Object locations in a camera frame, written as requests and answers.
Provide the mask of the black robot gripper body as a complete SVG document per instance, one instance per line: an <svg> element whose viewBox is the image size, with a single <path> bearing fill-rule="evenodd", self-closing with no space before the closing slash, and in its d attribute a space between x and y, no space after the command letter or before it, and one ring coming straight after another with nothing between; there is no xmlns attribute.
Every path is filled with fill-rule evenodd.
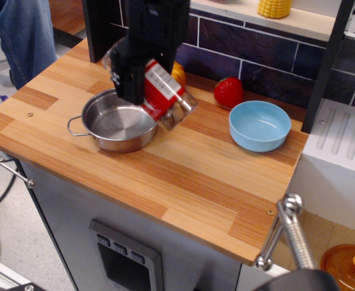
<svg viewBox="0 0 355 291"><path fill-rule="evenodd" d="M156 59L171 71L178 47L188 33L190 1L129 1L125 58L145 65Z"/></svg>

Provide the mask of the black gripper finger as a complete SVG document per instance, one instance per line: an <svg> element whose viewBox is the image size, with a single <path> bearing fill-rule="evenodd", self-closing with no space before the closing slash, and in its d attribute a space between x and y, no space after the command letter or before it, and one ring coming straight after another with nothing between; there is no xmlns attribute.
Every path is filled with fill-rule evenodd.
<svg viewBox="0 0 355 291"><path fill-rule="evenodd" d="M131 104L142 105L147 53L132 44L129 38L121 38L112 46L109 58L118 97Z"/></svg>

